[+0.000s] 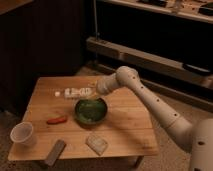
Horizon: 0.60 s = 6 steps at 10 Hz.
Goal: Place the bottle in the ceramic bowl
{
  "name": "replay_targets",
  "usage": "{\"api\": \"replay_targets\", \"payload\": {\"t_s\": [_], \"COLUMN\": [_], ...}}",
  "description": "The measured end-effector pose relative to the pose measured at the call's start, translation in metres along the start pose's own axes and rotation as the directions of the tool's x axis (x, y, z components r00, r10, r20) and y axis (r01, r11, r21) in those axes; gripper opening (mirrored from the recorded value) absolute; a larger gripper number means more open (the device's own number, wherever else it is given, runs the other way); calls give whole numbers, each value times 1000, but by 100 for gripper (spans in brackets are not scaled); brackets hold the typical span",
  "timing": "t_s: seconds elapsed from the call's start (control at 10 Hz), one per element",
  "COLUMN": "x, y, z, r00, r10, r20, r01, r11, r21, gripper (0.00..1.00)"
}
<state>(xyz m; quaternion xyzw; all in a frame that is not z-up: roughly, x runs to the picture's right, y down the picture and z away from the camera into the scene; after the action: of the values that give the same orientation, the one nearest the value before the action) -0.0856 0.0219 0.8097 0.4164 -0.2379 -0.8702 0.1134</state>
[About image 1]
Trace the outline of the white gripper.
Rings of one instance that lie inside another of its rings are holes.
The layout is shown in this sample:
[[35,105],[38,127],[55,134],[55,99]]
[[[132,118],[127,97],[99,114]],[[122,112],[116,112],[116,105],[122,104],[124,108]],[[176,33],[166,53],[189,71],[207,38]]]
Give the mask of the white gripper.
[[118,82],[116,80],[116,75],[111,74],[104,76],[97,81],[96,91],[93,91],[87,98],[88,99],[98,99],[101,95],[108,95],[118,88]]

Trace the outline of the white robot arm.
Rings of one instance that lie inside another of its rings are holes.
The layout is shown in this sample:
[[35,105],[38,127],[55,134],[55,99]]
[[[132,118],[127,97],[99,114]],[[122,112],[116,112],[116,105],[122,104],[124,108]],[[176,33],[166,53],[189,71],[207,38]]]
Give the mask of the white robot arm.
[[193,125],[148,89],[140,81],[138,72],[128,66],[121,66],[113,74],[98,79],[89,98],[98,99],[122,87],[131,90],[173,142],[191,154],[188,171],[213,171],[213,118]]

